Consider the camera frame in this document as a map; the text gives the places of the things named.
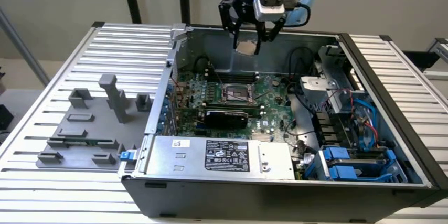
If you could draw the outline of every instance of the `warning label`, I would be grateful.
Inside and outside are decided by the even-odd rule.
[[[247,142],[207,140],[206,169],[250,172]]]

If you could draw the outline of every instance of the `motherboard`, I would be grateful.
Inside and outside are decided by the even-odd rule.
[[[179,73],[178,135],[289,142],[289,82],[274,74],[215,76]]]

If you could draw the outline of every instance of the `small circuit board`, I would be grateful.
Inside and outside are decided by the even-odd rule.
[[[251,84],[221,83],[210,82],[201,74],[183,72],[178,81],[179,136],[285,141],[285,126],[294,115],[287,85],[279,77],[262,74]],[[205,115],[210,111],[247,113],[246,127],[209,127]]]

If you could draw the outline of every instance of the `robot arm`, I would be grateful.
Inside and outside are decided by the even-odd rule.
[[[274,41],[283,27],[305,26],[311,17],[314,0],[223,0],[219,5],[221,17],[225,30],[234,34],[234,49],[239,44],[239,31],[245,23],[257,26],[258,43],[254,54],[259,54],[261,45],[265,41]],[[234,8],[235,22],[231,17]],[[275,24],[267,32],[266,22]]]

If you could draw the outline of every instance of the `white wall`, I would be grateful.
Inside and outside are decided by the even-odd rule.
[[[191,0],[193,22],[219,24],[221,0]],[[95,20],[131,22],[126,0],[0,0],[39,59],[63,60]],[[181,22],[179,0],[139,0],[143,21]],[[387,34],[407,50],[425,50],[448,37],[447,0],[318,0],[310,25],[317,31]],[[0,33],[0,57],[19,54]]]

